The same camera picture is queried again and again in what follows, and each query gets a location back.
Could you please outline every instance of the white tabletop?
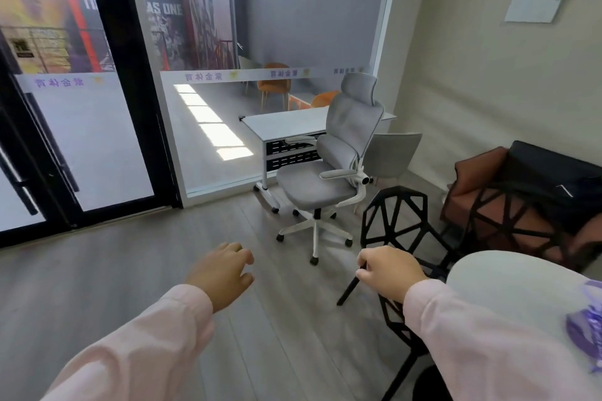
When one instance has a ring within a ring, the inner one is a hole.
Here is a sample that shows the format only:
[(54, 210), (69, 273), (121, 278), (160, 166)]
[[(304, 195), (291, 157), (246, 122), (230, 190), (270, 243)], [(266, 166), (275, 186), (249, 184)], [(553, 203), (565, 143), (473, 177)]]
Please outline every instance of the white tabletop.
[(589, 374), (591, 361), (565, 331), (567, 313), (588, 306), (580, 286), (585, 276), (522, 253), (483, 251), (458, 261), (447, 284), (472, 304), (545, 332), (565, 345), (602, 390), (602, 374)]
[[(243, 122), (261, 141), (271, 141), (325, 131), (327, 114), (328, 107), (326, 106), (322, 108), (309, 108), (307, 110), (246, 116)], [(381, 120), (388, 121), (395, 118), (395, 115), (385, 113)]]

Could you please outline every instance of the sleeve cuff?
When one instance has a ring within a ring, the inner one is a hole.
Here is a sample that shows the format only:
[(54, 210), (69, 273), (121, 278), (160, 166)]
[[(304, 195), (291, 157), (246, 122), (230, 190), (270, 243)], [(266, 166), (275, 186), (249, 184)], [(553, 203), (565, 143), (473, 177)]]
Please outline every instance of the sleeve cuff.
[(451, 291), (438, 279), (426, 279), (411, 286), (403, 300), (403, 317), (406, 325), (420, 336), (422, 313), (427, 304), (439, 294)]
[(196, 322), (198, 343), (211, 339), (214, 330), (213, 304), (203, 290), (189, 284), (172, 287), (161, 299), (176, 300), (186, 306)]

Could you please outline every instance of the person's right hand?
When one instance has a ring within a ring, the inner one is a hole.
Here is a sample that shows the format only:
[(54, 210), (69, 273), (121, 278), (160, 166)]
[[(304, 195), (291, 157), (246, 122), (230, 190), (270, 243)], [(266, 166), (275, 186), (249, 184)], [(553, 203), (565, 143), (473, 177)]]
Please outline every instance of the person's right hand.
[(357, 265), (364, 263), (367, 263), (366, 269), (357, 270), (357, 278), (398, 303), (403, 303), (411, 286), (428, 279), (411, 253), (391, 246), (362, 249), (357, 256)]
[(222, 243), (194, 264), (185, 283), (207, 293), (216, 313), (230, 306), (251, 286), (253, 275), (241, 276), (241, 273), (245, 265), (254, 262), (251, 251), (243, 249), (240, 243)]

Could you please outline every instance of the purple plastic item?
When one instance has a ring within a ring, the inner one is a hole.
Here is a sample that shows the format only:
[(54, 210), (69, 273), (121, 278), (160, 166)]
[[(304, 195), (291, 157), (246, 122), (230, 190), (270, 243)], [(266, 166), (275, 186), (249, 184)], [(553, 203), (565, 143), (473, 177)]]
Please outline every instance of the purple plastic item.
[(587, 287), (602, 289), (602, 282), (588, 281), (583, 285), (583, 293), (590, 305), (567, 314), (567, 334), (573, 344), (595, 360), (592, 372), (602, 372), (602, 300), (591, 295)]

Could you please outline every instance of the pink sleeve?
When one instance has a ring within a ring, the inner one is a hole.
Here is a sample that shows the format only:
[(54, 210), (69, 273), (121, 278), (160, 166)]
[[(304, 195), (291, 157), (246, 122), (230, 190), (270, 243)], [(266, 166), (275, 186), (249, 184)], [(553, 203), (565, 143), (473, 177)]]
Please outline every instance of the pink sleeve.
[(466, 303), (440, 281), (412, 286), (403, 313), (455, 401), (600, 399), (562, 344)]
[(43, 401), (172, 399), (213, 335), (204, 291), (177, 285), (134, 320), (76, 355)]

